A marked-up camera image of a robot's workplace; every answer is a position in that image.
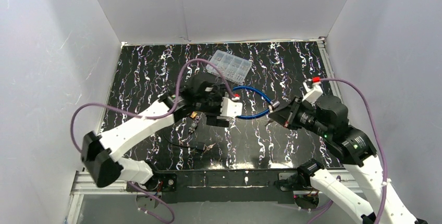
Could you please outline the blue cable lock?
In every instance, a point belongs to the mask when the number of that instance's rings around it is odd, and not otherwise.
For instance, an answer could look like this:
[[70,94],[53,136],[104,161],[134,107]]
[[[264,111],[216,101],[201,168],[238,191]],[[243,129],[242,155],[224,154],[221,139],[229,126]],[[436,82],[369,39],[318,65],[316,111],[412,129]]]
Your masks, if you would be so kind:
[[[240,85],[240,86],[236,86],[232,89],[233,91],[239,91],[239,90],[245,90],[247,91],[247,97],[249,98],[250,101],[250,109],[252,110],[252,112],[255,112],[255,114],[252,115],[237,115],[236,118],[241,119],[241,120],[254,120],[254,119],[259,119],[261,117],[265,117],[267,116],[269,113],[272,113],[273,111],[275,111],[279,106],[280,106],[280,101],[274,99],[271,100],[264,92],[253,88],[251,86],[246,86],[246,85]],[[263,105],[266,104],[266,108],[263,109],[261,112],[257,112],[257,102],[255,100],[255,98],[260,98],[263,100]]]

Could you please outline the small brass padlock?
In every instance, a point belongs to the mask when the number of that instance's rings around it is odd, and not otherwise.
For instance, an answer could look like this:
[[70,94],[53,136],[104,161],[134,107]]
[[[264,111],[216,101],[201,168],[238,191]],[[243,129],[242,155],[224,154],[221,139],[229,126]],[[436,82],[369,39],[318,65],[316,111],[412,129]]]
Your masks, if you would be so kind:
[[197,117],[198,117],[198,113],[196,111],[192,112],[190,115],[191,119],[197,119]]

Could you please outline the black cable padlock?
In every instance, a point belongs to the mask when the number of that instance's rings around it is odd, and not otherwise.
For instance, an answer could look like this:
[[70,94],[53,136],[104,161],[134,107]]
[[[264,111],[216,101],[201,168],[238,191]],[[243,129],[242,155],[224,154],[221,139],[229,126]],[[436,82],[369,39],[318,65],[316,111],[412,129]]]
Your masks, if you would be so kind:
[[173,129],[172,127],[164,128],[161,131],[158,132],[158,135],[167,141],[172,146],[180,147],[180,148],[189,148],[192,150],[195,150],[197,152],[202,152],[206,149],[206,144],[204,142],[183,142],[180,140],[173,140]]

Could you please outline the small silver lock key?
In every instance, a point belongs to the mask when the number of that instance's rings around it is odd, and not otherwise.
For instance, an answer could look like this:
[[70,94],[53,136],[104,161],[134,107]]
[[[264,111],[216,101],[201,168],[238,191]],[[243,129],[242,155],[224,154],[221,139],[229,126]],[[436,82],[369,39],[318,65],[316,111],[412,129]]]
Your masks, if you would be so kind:
[[211,151],[215,146],[216,146],[216,143],[210,144],[210,145],[206,145],[204,151],[205,152]]

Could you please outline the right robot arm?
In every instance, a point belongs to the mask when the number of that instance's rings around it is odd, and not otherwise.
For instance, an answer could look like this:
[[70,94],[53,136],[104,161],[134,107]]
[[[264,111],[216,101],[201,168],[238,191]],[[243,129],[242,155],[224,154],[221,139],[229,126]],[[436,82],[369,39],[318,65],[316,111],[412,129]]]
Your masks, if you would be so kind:
[[355,223],[425,223],[403,204],[395,189],[383,182],[383,169],[369,137],[349,124],[348,109],[333,95],[321,96],[315,106],[296,97],[269,118],[289,130],[304,128],[320,137],[358,183],[365,198],[338,181],[315,159],[297,168],[287,179],[276,181],[282,189],[305,187],[323,192]]

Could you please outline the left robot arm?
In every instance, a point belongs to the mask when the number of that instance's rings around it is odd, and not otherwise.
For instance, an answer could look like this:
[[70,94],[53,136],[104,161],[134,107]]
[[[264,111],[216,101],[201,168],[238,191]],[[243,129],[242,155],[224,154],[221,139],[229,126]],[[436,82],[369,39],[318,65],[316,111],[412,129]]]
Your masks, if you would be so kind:
[[201,75],[188,83],[176,84],[175,91],[162,95],[151,106],[119,126],[83,137],[81,161],[98,188],[117,180],[146,184],[154,171],[146,161],[124,158],[124,154],[157,131],[199,111],[206,123],[226,128],[229,118],[242,113],[239,96],[226,84],[205,81]]

